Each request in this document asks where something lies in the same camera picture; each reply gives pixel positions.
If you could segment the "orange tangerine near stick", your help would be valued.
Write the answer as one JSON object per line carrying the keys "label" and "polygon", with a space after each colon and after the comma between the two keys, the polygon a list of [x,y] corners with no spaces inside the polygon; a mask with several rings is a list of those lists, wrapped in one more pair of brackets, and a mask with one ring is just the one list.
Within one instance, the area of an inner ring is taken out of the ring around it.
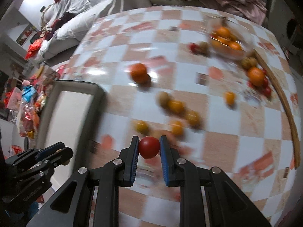
{"label": "orange tangerine near stick", "polygon": [[250,68],[247,72],[247,76],[251,84],[256,87],[262,86],[263,79],[265,78],[264,72],[257,67]]}

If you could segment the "brown longan fruit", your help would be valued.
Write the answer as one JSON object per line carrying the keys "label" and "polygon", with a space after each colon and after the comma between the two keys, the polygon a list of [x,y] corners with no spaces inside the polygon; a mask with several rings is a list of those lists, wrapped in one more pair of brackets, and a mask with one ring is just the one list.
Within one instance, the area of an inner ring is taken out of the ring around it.
{"label": "brown longan fruit", "polygon": [[160,91],[157,93],[157,102],[162,108],[166,109],[170,100],[171,96],[169,93],[164,91]]}

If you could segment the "wooden curved stick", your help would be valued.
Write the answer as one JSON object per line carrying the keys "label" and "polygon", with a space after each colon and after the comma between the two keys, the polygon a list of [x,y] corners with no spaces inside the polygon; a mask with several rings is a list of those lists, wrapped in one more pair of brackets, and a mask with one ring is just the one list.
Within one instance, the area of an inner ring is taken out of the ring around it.
{"label": "wooden curved stick", "polygon": [[283,106],[286,117],[288,119],[292,142],[293,142],[294,168],[297,169],[300,166],[300,140],[299,140],[297,127],[296,127],[287,97],[286,97],[277,77],[275,76],[275,74],[273,73],[271,68],[267,65],[265,60],[261,57],[261,55],[258,53],[258,51],[256,49],[253,49],[253,52],[254,52],[256,58],[259,60],[260,66],[266,70],[267,76],[268,76],[269,80],[271,81],[272,86],[274,87],[274,89],[280,99],[280,102]]}

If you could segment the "red cherry tomato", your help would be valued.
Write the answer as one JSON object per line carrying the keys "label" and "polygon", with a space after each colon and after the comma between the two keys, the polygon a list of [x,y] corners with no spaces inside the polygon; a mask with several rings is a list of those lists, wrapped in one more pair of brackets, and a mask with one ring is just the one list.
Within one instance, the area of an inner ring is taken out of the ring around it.
{"label": "red cherry tomato", "polygon": [[154,158],[160,151],[160,142],[158,139],[147,136],[139,142],[139,153],[144,159]]}
{"label": "red cherry tomato", "polygon": [[190,52],[192,52],[193,54],[199,54],[200,47],[198,44],[190,43],[188,47],[189,47]]}

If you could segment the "yellow-green cherry tomato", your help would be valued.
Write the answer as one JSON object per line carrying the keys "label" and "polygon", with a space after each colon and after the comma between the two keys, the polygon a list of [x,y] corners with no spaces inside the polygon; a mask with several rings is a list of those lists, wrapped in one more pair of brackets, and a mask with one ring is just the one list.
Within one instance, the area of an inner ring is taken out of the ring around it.
{"label": "yellow-green cherry tomato", "polygon": [[148,124],[143,121],[143,120],[136,120],[134,122],[134,129],[140,133],[140,134],[143,134],[143,135],[146,135],[149,133],[149,126]]}

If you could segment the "glass fruit bowl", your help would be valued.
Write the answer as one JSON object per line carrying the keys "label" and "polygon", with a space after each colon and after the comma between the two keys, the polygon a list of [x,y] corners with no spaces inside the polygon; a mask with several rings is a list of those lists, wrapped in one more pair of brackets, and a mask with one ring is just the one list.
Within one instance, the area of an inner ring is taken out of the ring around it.
{"label": "glass fruit bowl", "polygon": [[210,19],[206,29],[211,50],[224,58],[239,61],[253,51],[249,29],[225,17]]}

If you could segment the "brown longan near bowl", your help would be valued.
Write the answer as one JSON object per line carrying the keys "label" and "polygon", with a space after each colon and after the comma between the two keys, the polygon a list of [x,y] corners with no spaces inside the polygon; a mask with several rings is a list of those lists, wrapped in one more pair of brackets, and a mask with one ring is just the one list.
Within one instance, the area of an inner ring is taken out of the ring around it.
{"label": "brown longan near bowl", "polygon": [[198,44],[198,51],[200,54],[208,55],[209,54],[209,44],[207,42],[200,42]]}

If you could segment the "white shallow box tray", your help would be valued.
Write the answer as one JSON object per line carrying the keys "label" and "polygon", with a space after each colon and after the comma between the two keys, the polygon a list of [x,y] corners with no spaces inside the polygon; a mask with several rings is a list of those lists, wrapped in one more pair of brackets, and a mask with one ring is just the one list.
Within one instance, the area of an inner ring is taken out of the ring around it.
{"label": "white shallow box tray", "polygon": [[88,166],[90,142],[106,105],[106,92],[95,83],[57,80],[39,125],[37,148],[63,142],[73,151],[66,166],[58,166],[50,181],[56,191],[78,168]]}

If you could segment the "large orange tangerine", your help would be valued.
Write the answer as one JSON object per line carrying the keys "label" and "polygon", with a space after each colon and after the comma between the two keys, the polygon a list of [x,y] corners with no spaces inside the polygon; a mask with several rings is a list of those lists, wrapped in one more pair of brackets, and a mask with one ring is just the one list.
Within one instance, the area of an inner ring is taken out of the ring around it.
{"label": "large orange tangerine", "polygon": [[147,67],[142,63],[131,65],[130,77],[136,84],[139,85],[147,85],[151,82],[150,76],[147,73]]}

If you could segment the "white quilt on sofa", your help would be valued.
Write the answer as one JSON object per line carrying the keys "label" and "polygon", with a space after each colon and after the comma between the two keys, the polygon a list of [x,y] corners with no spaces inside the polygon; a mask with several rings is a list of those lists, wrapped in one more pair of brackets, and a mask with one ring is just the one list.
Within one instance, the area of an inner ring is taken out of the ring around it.
{"label": "white quilt on sofa", "polygon": [[149,0],[60,0],[42,16],[45,28],[50,29],[58,19],[63,20],[52,37],[42,42],[34,61],[42,63],[77,46],[96,20],[115,13],[151,7]]}

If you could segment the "lone yellow cherry tomato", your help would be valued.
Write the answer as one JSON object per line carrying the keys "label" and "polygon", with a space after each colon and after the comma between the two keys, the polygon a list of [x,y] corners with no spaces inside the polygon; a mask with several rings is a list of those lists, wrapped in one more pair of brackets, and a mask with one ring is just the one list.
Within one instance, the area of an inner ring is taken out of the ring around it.
{"label": "lone yellow cherry tomato", "polygon": [[236,94],[234,92],[227,91],[224,94],[224,98],[225,98],[225,101],[226,101],[227,105],[233,106],[235,104],[235,101],[236,101]]}

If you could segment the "snack bags pile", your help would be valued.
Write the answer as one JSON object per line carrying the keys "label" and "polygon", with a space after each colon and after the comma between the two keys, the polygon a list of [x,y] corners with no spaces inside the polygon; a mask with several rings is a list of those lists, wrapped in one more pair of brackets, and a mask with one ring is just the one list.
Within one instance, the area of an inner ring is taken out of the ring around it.
{"label": "snack bags pile", "polygon": [[13,122],[21,137],[31,140],[37,138],[40,116],[54,82],[60,79],[60,73],[47,65],[41,65],[38,71],[30,78],[15,72],[22,67],[12,63],[12,76],[6,77],[1,72],[1,110],[8,111],[8,119]]}

